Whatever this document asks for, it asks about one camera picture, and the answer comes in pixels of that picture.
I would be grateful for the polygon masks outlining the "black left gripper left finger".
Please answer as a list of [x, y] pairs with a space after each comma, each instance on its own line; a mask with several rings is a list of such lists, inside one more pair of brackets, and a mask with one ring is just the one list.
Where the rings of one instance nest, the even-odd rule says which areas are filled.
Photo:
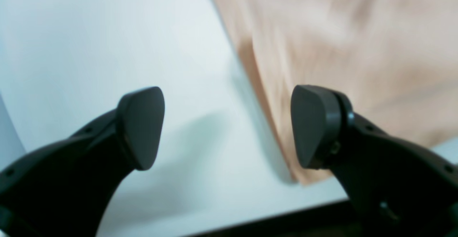
[[159, 87], [124, 95], [67, 139], [25, 154], [1, 172], [1, 231], [9, 237], [95, 237], [120, 183], [150, 169], [165, 99]]

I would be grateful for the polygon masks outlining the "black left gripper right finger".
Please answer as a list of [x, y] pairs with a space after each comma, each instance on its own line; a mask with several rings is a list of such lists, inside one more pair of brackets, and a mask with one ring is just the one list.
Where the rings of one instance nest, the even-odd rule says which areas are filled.
[[332, 89], [297, 85], [291, 121], [301, 167], [334, 174], [369, 236], [457, 236], [456, 165], [385, 133]]

